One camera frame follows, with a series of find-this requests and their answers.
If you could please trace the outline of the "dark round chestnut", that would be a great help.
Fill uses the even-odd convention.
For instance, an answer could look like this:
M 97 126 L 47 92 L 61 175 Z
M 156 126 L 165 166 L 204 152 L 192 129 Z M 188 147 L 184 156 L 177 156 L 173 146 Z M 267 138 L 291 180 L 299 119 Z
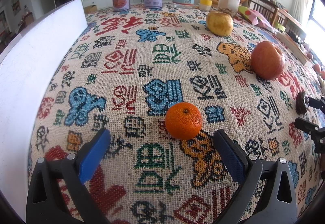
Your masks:
M 309 96 L 303 90 L 296 96 L 296 112 L 298 115 L 304 115 L 309 108 Z

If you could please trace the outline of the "orange tangerine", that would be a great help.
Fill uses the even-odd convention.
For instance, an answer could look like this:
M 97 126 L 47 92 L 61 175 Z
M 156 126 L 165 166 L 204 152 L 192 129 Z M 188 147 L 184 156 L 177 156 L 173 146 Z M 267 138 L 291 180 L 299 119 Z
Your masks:
M 165 116 L 165 128 L 171 137 L 179 140 L 193 139 L 202 128 L 202 116 L 196 106 L 179 102 L 171 106 Z

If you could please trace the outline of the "large red apple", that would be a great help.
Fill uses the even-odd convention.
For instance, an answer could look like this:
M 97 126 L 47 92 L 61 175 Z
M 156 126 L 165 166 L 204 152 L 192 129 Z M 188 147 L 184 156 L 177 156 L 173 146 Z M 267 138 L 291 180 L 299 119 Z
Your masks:
M 263 41 L 251 53 L 251 67 L 259 77 L 274 80 L 284 70 L 285 56 L 272 42 Z

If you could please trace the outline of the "patterned woven tablecloth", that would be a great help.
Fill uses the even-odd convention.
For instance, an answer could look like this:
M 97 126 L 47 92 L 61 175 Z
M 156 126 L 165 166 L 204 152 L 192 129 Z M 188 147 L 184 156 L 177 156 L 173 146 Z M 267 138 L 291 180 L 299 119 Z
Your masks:
M 112 223 L 211 223 L 237 188 L 213 148 L 223 129 L 248 154 L 287 159 L 302 213 L 321 183 L 320 156 L 294 126 L 295 99 L 302 90 L 321 95 L 317 75 L 268 31 L 236 17 L 231 35 L 219 37 L 206 15 L 167 3 L 88 14 L 40 104 L 28 172 L 39 157 L 62 159 L 107 128 L 110 147 L 85 185 Z M 263 41 L 285 56 L 274 80 L 251 67 Z M 165 128 L 179 102 L 202 116 L 193 139 Z

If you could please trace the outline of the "wooden chair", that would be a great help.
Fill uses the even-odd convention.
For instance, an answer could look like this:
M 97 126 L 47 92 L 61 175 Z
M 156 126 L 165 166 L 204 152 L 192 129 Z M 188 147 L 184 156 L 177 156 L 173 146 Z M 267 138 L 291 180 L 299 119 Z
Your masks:
M 285 9 L 281 9 L 269 0 L 248 0 L 249 8 L 262 14 L 278 31 L 287 33 L 294 41 L 305 41 L 306 33 L 302 24 L 292 17 Z

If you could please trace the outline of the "pink green plush toy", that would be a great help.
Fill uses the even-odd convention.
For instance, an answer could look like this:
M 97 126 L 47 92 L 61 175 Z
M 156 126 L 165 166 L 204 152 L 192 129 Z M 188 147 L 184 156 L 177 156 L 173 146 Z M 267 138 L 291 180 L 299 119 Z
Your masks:
M 246 6 L 239 6 L 238 12 L 253 26 L 259 26 L 260 28 L 264 28 L 272 33 L 275 32 L 275 29 L 271 26 L 269 21 L 256 10 L 252 10 Z

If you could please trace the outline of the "white foam board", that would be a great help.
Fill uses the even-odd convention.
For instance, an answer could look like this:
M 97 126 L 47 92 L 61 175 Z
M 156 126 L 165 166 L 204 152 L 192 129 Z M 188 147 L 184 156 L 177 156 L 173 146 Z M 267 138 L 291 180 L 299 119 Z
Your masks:
M 1 192 L 22 220 L 39 106 L 60 62 L 87 26 L 82 1 L 73 0 L 26 27 L 1 53 Z

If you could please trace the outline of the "yellow pear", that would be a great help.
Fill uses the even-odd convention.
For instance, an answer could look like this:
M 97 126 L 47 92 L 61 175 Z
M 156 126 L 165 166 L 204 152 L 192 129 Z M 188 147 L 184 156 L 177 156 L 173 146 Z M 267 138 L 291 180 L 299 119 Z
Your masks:
M 231 35 L 234 22 L 226 13 L 211 11 L 206 16 L 206 25 L 213 34 L 225 37 Z

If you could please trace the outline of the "small yellow lid jar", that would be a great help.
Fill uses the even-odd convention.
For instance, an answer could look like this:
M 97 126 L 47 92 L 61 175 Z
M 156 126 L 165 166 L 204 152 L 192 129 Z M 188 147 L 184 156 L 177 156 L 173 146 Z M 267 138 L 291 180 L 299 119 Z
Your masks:
M 199 0 L 199 9 L 209 12 L 212 6 L 211 0 Z

